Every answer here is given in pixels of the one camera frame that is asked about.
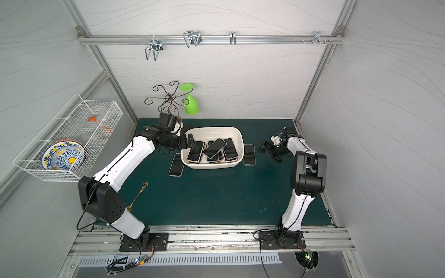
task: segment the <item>smartphone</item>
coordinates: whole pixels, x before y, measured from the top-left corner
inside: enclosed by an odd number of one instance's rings
[[[214,141],[209,141],[209,142],[207,143],[207,146],[210,146],[213,142],[214,142]],[[207,161],[208,161],[209,163],[218,163],[218,162],[220,162],[221,160],[223,160],[223,152],[219,152],[218,155],[215,155],[214,158],[208,158],[208,159],[207,159]]]
[[[213,157],[215,157],[225,146],[227,145],[227,143],[221,139],[218,138],[216,139],[215,142],[213,142],[212,144],[210,144],[205,150],[204,150],[204,154],[212,159]]]
[[[233,144],[232,138],[227,138],[224,140],[227,145],[224,147],[222,152],[227,161],[232,161],[238,158],[238,153],[236,152],[235,145]]]
[[[181,154],[176,153],[173,157],[173,161],[171,162],[170,171],[168,175],[171,177],[180,177],[182,176],[182,171],[184,170],[184,163],[181,159]]]
[[[254,145],[244,145],[244,158],[243,163],[245,166],[255,166],[255,146]]]
[[[187,161],[191,163],[199,163],[202,158],[202,149],[204,147],[204,141],[195,141],[196,147],[191,148],[189,155],[187,156]]]

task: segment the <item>white wire basket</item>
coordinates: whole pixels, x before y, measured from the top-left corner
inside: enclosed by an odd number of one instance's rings
[[[106,107],[106,114],[100,123],[88,121],[103,107]],[[122,111],[115,101],[86,101],[76,94],[13,163],[43,181],[79,181],[90,173],[121,117]],[[82,162],[68,170],[46,169],[42,164],[43,156],[51,146],[65,140],[83,146],[78,156],[83,156]]]

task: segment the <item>decorative plate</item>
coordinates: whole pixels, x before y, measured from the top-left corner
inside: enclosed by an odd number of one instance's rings
[[[64,140],[46,150],[42,157],[42,165],[48,170],[74,170],[84,158],[85,152],[81,143]]]

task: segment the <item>orange plastic item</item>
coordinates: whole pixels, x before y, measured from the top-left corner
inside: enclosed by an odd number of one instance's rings
[[[92,116],[88,119],[88,121],[95,121],[97,123],[97,119],[96,116]],[[113,132],[111,132],[111,130],[109,130],[106,126],[104,126],[105,130],[108,131],[111,134],[114,134]]]

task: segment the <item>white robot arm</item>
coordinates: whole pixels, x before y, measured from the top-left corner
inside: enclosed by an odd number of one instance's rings
[[[156,147],[187,149],[196,146],[193,135],[180,135],[180,118],[161,113],[159,123],[144,126],[130,144],[103,170],[94,177],[83,177],[78,182],[82,209],[109,223],[122,232],[123,240],[137,241],[144,249],[149,245],[149,227],[134,217],[125,201],[117,194],[134,169]]]
[[[282,162],[286,153],[294,155],[291,173],[291,199],[286,211],[276,226],[276,241],[279,238],[299,238],[301,242],[301,222],[306,210],[315,197],[324,191],[326,185],[326,156],[312,150],[304,138],[287,128],[264,142],[260,152],[267,151],[276,162]]]

